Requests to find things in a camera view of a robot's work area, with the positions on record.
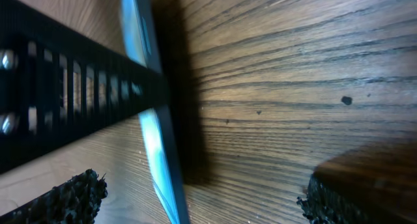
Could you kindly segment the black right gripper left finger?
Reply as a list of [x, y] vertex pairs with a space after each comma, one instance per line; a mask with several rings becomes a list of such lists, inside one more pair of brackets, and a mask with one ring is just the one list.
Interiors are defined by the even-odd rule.
[[94, 224], [107, 183], [88, 169], [1, 216], [1, 224]]

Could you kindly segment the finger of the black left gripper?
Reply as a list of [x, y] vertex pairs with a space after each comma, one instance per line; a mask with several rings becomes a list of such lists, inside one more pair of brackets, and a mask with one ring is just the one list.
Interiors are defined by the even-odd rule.
[[1, 0], [1, 172], [152, 107], [165, 77], [18, 0]]

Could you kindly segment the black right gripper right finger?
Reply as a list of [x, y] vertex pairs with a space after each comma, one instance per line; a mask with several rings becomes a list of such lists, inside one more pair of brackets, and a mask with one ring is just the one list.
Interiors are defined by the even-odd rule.
[[310, 177], [306, 198], [298, 197], [296, 204], [310, 223], [415, 223], [376, 204], [352, 184], [317, 171]]

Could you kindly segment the blue Galaxy smartphone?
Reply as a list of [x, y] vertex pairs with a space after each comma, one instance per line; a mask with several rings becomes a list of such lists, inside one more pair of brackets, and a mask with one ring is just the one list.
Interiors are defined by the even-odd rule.
[[[163, 75], [150, 0], [121, 0], [121, 27], [127, 56]], [[138, 117], [155, 193], [170, 222], [189, 223], [169, 106], [152, 104]]]

